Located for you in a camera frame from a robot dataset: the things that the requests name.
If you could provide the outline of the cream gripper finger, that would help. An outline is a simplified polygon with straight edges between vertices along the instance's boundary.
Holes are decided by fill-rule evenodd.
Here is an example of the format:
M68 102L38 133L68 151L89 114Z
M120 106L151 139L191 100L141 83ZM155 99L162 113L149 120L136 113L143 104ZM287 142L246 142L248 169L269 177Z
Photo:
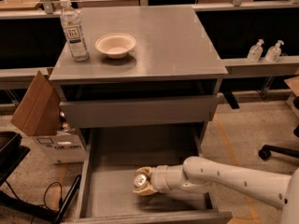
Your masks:
M153 187L152 185L147 185L146 187L143 187L143 188L135 188L134 189L134 194L139 195L139 196L150 196L157 192L158 192L158 190L155 187Z
M154 171L153 167L141 167L135 171L136 175L145 175L147 179L151 178L151 175Z

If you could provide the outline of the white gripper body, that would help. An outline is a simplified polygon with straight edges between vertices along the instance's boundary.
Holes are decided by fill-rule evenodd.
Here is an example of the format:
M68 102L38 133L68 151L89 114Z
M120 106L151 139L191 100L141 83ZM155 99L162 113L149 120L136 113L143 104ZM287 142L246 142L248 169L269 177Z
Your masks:
M159 165L151 169L150 183L158 192L168 192L170 190L166 181L166 165Z

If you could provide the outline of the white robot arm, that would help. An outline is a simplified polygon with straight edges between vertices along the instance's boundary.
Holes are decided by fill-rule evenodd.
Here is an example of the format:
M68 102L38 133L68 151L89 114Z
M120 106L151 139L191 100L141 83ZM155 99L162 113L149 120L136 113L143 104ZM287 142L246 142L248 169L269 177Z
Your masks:
M299 169L291 175L283 175L192 156L181 165L137 169L134 193L148 196L175 189L205 193L213 183L280 209L280 224L299 224Z

